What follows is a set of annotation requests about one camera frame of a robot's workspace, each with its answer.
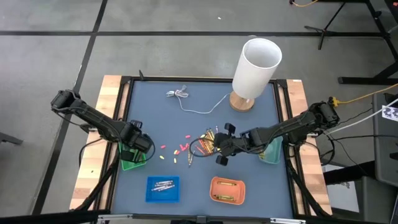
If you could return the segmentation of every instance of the concrete floor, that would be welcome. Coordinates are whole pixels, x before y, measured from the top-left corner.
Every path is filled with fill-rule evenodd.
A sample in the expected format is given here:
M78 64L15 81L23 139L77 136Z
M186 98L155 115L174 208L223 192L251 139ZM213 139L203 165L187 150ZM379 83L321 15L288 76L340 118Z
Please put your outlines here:
M374 7L386 9L384 1ZM100 0L3 0L0 30L92 30ZM323 27L339 4L292 7L286 1L109 0L100 30L306 31ZM386 28L396 23L384 13ZM336 31L375 32L365 5L347 4L330 26ZM103 75L232 77L241 47L251 37L97 37L80 95L95 105ZM337 77L371 77L393 62L381 39L267 37L281 48L274 78L303 80L308 103L336 96L349 100L384 86L339 85ZM25 215L46 169L60 118L50 112L57 90L72 88L89 37L0 36L0 131L23 139L22 146L0 144L0 216ZM393 35L394 43L398 39ZM371 99L339 106L341 119L371 107ZM371 134L371 120L334 137ZM70 126L43 212L68 210L78 172L78 150L86 134ZM322 152L330 145L317 143ZM343 141L358 163L374 159L372 139ZM353 163L340 146L335 162Z

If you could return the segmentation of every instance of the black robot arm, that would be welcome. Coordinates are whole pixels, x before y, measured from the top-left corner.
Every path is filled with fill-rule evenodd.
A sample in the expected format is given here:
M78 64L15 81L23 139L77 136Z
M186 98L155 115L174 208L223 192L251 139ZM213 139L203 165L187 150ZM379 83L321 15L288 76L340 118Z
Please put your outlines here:
M220 148L217 163L226 166L228 156L240 152L260 154L264 152L274 138L287 135L289 143L302 144L307 134L335 127L339 117L332 106L327 103L314 103L307 111L269 128L254 128L240 133L240 138L233 136L235 127L226 123L228 134L217 133L214 138L214 147Z
M51 110L57 114L74 114L97 128L99 135L109 142L121 141L130 148L147 153L152 140L142 134L139 121L115 121L87 105L80 96L71 90L60 90L51 101Z

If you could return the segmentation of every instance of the blue table surface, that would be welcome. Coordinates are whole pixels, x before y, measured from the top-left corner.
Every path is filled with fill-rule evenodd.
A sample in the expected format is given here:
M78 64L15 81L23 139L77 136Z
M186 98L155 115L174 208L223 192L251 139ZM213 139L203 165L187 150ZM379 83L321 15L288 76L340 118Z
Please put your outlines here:
M229 157L227 166L216 164L216 156L194 157L188 168L188 153L174 155L179 145L189 143L215 126L223 130L225 123L236 126L236 134L255 127L278 123L273 85L268 84L256 98L254 107L245 113L232 109L227 97L210 114L182 111L176 97L166 92L187 86L188 98L182 98L185 109L209 111L225 94L232 91L230 83L134 82L128 120L143 122L142 130L156 145L154 157L146 165L127 171L119 169L112 213L159 215L206 215L227 217L292 218L289 186L284 155L277 165L261 162L257 155L240 153ZM145 203L148 176L177 175L180 177L179 203ZM242 205L215 202L210 198L213 177L242 180L246 198Z

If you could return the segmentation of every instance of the lamp shade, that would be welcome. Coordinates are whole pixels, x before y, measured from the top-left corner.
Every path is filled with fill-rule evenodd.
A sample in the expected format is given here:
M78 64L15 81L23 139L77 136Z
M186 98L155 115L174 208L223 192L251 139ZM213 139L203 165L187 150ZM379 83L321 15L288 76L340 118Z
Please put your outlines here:
M282 51L272 41L262 38L247 41L232 81L235 93L245 99L260 96L281 60Z

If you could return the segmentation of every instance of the orange tray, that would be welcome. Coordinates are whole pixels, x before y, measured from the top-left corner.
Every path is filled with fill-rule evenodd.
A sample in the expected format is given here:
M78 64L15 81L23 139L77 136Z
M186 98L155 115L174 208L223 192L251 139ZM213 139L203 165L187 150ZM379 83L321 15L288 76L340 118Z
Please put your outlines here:
M223 185L218 182L233 183L236 185ZM246 186L242 180L231 180L221 177L213 177L210 184L210 197L216 202L230 203L232 205L241 205L244 202ZM222 200L215 195L227 195L234 197L235 201Z

